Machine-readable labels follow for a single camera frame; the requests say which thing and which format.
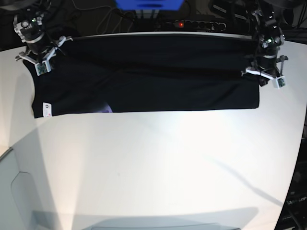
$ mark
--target clothing label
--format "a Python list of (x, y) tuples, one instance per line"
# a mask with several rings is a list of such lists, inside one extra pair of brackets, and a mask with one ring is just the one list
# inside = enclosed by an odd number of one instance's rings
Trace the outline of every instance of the clothing label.
[(43, 103), (43, 116), (44, 116), (44, 117), (50, 117), (50, 116), (52, 116), (51, 104), (49, 104), (49, 103)]

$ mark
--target white tabletop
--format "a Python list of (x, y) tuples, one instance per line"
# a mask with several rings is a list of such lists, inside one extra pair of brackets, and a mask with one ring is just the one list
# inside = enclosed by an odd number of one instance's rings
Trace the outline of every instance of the white tabletop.
[(307, 46), (282, 46), (288, 85), (261, 88), (258, 109), (37, 120), (32, 78), (14, 61), (21, 50), (0, 53), (0, 145), (13, 146), (33, 176), (53, 229), (274, 229), (305, 120)]

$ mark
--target blue box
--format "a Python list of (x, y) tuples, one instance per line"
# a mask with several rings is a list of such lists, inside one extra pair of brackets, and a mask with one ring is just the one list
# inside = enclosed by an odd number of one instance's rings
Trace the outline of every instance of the blue box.
[(177, 11), (184, 0), (116, 0), (122, 10)]

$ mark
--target white table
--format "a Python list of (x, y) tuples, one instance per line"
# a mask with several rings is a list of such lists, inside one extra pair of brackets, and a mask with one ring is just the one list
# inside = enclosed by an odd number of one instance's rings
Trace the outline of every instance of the white table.
[(305, 120), (307, 46), (282, 46), (288, 85), (261, 88), (258, 109), (37, 120), (32, 78), (14, 61), (21, 50), (0, 53), (0, 145), (13, 146), (20, 171), (33, 176), (53, 229), (274, 229)]

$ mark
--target black cloth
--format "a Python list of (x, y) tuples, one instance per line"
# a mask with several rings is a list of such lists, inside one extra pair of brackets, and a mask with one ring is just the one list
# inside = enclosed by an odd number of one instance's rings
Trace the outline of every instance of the black cloth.
[(241, 77), (255, 44), (195, 35), (110, 36), (67, 42), (37, 76), (35, 118), (97, 112), (199, 111), (259, 106), (255, 77)]

